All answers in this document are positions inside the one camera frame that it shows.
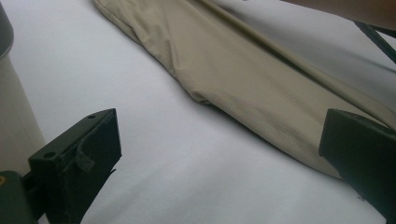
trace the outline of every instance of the gray cylinder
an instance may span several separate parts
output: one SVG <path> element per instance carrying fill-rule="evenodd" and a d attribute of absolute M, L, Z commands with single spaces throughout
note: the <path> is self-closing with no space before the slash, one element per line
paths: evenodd
<path fill-rule="evenodd" d="M 12 42 L 12 26 L 0 3 L 0 171 L 25 175 L 27 159 L 44 146 L 44 138 L 8 57 Z"/>

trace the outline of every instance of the white surface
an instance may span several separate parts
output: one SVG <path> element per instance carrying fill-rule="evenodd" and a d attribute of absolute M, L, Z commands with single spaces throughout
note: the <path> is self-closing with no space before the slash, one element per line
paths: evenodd
<path fill-rule="evenodd" d="M 279 1 L 221 2 L 396 109 L 395 65 L 351 22 Z M 47 142 L 88 114 L 118 110 L 123 156 L 84 224 L 385 223 L 345 183 L 196 104 L 91 1 L 2 3 L 15 31 L 10 56 Z"/>

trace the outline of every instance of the white table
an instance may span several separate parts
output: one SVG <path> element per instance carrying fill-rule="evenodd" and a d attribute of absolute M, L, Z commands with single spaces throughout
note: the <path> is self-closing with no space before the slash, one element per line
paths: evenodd
<path fill-rule="evenodd" d="M 352 22 L 275 0 L 218 2 L 396 110 L 396 65 Z M 15 32 L 10 57 L 47 142 L 118 110 L 123 156 L 84 224 L 385 223 L 344 182 L 196 104 L 90 0 L 2 3 Z"/>

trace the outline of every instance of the metal screw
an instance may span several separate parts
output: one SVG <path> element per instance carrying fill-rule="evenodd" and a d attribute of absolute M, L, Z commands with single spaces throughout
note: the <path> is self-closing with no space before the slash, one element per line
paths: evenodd
<path fill-rule="evenodd" d="M 6 184 L 6 181 L 7 181 L 6 177 L 3 175 L 0 175 L 0 186 Z"/>

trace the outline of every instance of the khaki fabric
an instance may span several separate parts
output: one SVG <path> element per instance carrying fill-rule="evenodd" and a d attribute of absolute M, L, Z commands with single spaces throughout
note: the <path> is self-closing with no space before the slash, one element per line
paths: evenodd
<path fill-rule="evenodd" d="M 290 55 L 206 0 L 94 0 L 201 104 L 222 109 L 325 174 L 318 154 L 329 108 L 396 128 L 395 113 Z"/>

